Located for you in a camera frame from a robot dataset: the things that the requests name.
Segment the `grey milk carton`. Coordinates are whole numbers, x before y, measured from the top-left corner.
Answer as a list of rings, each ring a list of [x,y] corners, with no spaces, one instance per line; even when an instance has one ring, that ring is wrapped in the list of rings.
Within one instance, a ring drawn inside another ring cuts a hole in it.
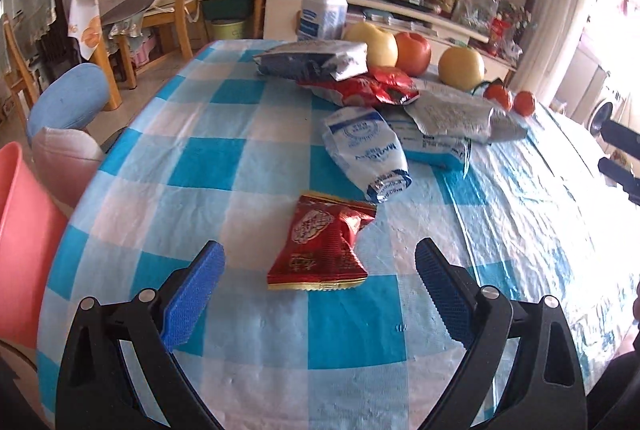
[[[280,44],[253,57],[260,74],[305,82],[343,81],[365,74],[368,46],[346,40]]]
[[[425,83],[404,109],[428,136],[492,144],[519,141],[527,135],[524,124],[498,103],[442,83]]]

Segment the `red milk tea wrapper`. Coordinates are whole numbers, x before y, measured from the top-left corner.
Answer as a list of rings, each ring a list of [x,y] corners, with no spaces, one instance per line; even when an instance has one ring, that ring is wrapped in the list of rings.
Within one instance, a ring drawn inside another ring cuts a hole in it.
[[[404,106],[419,97],[412,79],[397,67],[373,67],[342,81],[299,82],[303,89],[337,106]]]

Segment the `white blue plastic bag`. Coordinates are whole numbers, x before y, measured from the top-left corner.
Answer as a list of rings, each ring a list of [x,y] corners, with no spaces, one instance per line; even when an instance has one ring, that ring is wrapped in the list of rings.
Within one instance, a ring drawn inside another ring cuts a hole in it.
[[[399,138],[371,107],[342,107],[322,121],[326,151],[369,202],[382,204],[412,183]]]

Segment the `red snack wrapper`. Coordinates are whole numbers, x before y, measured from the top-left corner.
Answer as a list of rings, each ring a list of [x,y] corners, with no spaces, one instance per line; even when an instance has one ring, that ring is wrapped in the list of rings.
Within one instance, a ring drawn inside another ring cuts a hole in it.
[[[271,290],[329,291],[354,288],[368,272],[355,254],[360,231],[376,207],[306,192],[298,198],[285,244],[267,274]]]

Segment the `green small trash can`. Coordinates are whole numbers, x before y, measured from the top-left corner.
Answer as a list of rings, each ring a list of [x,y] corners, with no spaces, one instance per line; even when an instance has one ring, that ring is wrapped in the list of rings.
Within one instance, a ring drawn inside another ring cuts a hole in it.
[[[213,41],[245,38],[246,20],[209,20],[206,26]]]

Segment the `white washing machine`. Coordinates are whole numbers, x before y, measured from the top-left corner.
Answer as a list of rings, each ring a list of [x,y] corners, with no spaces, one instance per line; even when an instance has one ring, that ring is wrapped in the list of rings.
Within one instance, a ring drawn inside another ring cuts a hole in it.
[[[608,100],[604,98],[597,105],[594,106],[593,111],[586,121],[586,129],[593,138],[597,138],[600,135],[602,126],[608,121],[612,120],[620,109],[620,102]]]

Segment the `orange tangerine right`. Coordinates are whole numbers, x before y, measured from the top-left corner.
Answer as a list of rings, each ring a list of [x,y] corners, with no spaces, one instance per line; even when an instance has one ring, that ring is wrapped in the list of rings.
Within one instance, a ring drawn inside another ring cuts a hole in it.
[[[532,116],[536,110],[536,98],[532,92],[520,91],[513,99],[512,109],[522,117]]]

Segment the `orange tangerine with leaf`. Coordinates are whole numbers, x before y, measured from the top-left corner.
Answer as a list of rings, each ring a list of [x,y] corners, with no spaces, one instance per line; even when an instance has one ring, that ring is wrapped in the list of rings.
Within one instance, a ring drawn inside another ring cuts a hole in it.
[[[507,112],[512,109],[513,96],[501,79],[483,81],[473,91],[474,95],[480,95],[485,100],[500,105]]]

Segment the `yellow pear right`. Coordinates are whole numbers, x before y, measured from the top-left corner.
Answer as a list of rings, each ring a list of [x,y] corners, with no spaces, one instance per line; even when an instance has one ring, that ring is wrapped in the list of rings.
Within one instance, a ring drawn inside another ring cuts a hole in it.
[[[439,57],[438,78],[447,86],[471,91],[485,80],[484,58],[467,46],[452,46]]]

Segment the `yellow pear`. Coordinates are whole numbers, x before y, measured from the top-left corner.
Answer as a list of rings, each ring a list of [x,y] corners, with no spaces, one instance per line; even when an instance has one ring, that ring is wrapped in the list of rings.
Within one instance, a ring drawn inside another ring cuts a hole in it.
[[[385,29],[368,22],[351,24],[344,33],[344,39],[367,45],[369,67],[394,67],[397,63],[397,41],[394,35]]]
[[[485,80],[484,58],[467,46],[452,46],[439,57],[438,78],[447,86],[471,91]]]

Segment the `white TV cabinet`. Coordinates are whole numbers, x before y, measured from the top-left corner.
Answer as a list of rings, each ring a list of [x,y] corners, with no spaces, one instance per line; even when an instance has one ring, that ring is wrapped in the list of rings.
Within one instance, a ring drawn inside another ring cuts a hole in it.
[[[475,46],[488,38],[478,32],[459,25],[442,16],[405,8],[382,0],[347,0],[347,23],[367,22],[397,34],[417,32],[432,46],[432,62],[450,46]],[[266,40],[294,41],[300,16],[302,0],[254,0],[253,34]]]

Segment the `red apple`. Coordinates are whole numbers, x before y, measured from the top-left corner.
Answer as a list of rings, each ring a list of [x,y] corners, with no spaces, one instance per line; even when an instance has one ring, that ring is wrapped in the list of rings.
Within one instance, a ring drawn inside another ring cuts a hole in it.
[[[410,77],[420,77],[431,63],[432,47],[427,38],[416,32],[395,34],[398,49],[396,66]]]

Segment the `yellow pear left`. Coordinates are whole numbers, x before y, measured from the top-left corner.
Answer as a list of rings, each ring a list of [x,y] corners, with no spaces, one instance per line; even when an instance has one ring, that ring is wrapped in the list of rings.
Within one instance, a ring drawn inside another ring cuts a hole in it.
[[[351,24],[344,33],[344,39],[367,45],[369,67],[394,67],[397,63],[397,41],[394,35],[385,29],[368,22]]]

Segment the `blue chair backrest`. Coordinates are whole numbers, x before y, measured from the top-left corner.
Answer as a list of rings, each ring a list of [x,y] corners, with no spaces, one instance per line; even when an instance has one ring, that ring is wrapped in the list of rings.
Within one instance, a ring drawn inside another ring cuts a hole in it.
[[[70,68],[32,106],[26,124],[28,144],[44,127],[85,129],[109,99],[110,87],[98,65],[82,63]]]

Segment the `white yogurt bottle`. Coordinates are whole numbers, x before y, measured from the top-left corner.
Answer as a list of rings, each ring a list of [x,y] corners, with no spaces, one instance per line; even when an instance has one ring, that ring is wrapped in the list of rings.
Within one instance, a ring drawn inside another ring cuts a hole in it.
[[[341,40],[347,8],[347,0],[302,0],[297,39]]]

